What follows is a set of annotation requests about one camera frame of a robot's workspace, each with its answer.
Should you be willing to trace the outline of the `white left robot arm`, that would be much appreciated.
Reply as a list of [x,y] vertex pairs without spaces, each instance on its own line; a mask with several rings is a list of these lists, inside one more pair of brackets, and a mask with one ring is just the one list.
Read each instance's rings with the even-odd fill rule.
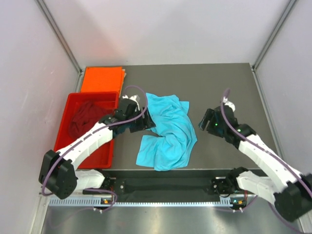
[[129,129],[131,133],[154,128],[148,107],[141,108],[139,97],[124,95],[119,107],[103,116],[83,136],[57,151],[45,153],[39,174],[44,196],[56,195],[65,199],[83,190],[109,191],[111,182],[98,170],[79,170],[78,167],[93,152]]

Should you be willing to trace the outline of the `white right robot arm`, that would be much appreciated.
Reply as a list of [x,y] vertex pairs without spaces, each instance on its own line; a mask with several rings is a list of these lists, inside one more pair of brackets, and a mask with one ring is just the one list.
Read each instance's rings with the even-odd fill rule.
[[225,139],[250,158],[265,174],[238,167],[225,177],[225,193],[248,191],[274,205],[286,221],[293,222],[312,210],[312,175],[302,174],[274,153],[248,124],[239,124],[235,105],[223,102],[207,109],[199,128]]

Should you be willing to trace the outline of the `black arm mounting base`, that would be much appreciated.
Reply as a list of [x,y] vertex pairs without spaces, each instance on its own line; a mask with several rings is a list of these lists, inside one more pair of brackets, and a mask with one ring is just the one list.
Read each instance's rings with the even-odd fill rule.
[[101,189],[113,191],[119,202],[219,201],[238,191],[225,180],[229,169],[103,170]]

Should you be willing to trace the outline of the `light blue t shirt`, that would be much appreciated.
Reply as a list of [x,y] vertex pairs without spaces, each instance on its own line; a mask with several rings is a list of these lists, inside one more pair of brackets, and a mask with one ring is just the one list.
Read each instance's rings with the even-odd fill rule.
[[136,165],[156,171],[188,166],[197,143],[195,128],[188,117],[190,103],[176,95],[159,97],[147,93],[146,96],[149,113],[156,124],[149,130],[156,135],[142,137]]

